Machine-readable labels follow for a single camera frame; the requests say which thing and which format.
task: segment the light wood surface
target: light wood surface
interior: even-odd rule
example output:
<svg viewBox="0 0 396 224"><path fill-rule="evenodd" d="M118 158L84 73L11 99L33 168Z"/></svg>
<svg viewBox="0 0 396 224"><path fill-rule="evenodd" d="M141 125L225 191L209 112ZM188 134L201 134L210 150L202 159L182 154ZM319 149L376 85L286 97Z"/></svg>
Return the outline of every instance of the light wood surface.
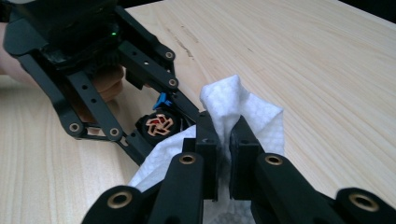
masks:
<svg viewBox="0 0 396 224"><path fill-rule="evenodd" d="M196 104L239 74L282 106L286 156L320 192L367 189L396 207L396 25L333 0L166 0L128 9L177 54ZM125 83L126 131L157 94ZM0 76L0 223L79 223L137 166L116 145L77 141L45 94Z"/></svg>

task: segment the white cloth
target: white cloth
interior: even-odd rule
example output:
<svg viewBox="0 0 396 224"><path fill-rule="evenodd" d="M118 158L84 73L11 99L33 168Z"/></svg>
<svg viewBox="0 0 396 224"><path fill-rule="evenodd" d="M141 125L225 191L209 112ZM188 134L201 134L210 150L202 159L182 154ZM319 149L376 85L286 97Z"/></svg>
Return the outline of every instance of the white cloth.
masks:
<svg viewBox="0 0 396 224"><path fill-rule="evenodd" d="M201 102L213 119L223 152L219 171L219 200L204 202L204 223L254 223L249 202L230 200L229 196L231 129L242 115L266 152L283 155L283 110L248 92L242 87L237 75L204 86ZM181 152L186 137L195 137L195 126L159 143L129 185L144 191L163 180L172 157Z"/></svg>

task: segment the blue clip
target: blue clip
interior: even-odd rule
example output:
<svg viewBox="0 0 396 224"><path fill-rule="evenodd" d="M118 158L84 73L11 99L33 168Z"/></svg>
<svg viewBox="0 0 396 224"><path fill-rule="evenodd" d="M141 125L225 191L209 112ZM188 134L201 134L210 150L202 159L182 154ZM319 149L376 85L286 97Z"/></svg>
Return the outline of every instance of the blue clip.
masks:
<svg viewBox="0 0 396 224"><path fill-rule="evenodd" d="M172 102L166 99L166 93L161 92L160 97L158 97L157 103L152 107L153 110L158 109L162 104L165 104L167 106L171 106Z"/></svg>

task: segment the paper towel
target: paper towel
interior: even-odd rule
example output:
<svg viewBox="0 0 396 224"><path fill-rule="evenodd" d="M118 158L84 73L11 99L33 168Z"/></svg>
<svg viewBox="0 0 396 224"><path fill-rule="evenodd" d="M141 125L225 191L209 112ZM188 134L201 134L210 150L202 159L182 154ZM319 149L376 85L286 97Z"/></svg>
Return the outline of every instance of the paper towel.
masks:
<svg viewBox="0 0 396 224"><path fill-rule="evenodd" d="M283 110L248 92L238 75L204 86L201 102L212 117L223 152L219 160L219 200L204 202L204 223L255 223L250 202L230 200L231 129L242 115L266 152L283 155ZM163 180L172 157L182 150L183 139L193 137L195 126L163 140L148 155L129 185L144 191Z"/></svg>

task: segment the folded cloth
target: folded cloth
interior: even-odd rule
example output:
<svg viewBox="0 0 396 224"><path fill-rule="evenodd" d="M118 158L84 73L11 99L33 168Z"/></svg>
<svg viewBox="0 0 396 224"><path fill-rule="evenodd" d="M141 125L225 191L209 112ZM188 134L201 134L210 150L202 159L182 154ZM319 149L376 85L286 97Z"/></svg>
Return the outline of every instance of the folded cloth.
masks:
<svg viewBox="0 0 396 224"><path fill-rule="evenodd" d="M212 117L223 156L219 160L219 200L204 201L204 223L254 223L250 202L230 200L231 129L242 115L266 152L283 155L283 110L248 92L237 75L204 86L201 102ZM181 152L183 139L193 137L195 126L163 140L148 155L129 185L144 191L162 181L173 156Z"/></svg>

